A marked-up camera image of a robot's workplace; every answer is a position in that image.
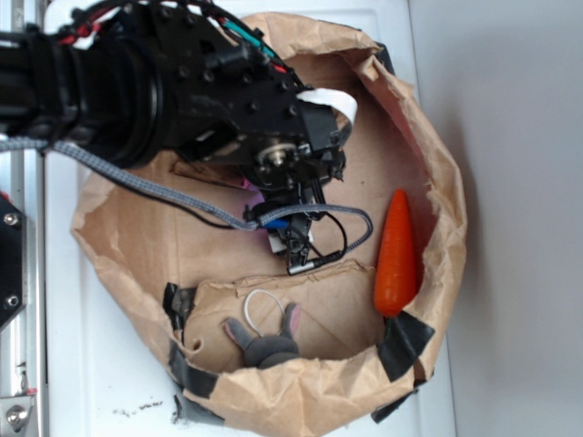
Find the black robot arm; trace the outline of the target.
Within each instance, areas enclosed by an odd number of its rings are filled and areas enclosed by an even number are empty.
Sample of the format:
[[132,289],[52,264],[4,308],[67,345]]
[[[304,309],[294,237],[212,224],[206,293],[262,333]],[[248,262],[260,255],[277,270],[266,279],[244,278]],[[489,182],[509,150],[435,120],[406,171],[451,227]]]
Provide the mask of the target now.
[[322,187],[350,134],[321,90],[211,1],[101,1],[48,35],[1,36],[1,131],[71,141],[119,168],[170,150],[233,166],[263,195],[248,208],[281,241],[291,274],[343,256],[310,240]]

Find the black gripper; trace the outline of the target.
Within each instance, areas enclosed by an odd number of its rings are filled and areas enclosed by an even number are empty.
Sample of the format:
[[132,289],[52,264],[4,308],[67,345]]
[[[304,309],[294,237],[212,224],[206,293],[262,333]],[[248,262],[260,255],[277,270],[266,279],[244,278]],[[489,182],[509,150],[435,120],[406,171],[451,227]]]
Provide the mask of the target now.
[[282,140],[258,151],[242,173],[257,187],[263,201],[245,208],[244,218],[258,221],[268,231],[271,251],[286,259],[291,275],[319,268],[343,257],[340,249],[322,254],[311,240],[312,223],[332,214],[308,210],[326,203],[322,187],[341,179],[346,164],[343,143],[346,127],[338,127],[338,111],[332,107],[301,102],[307,138]]

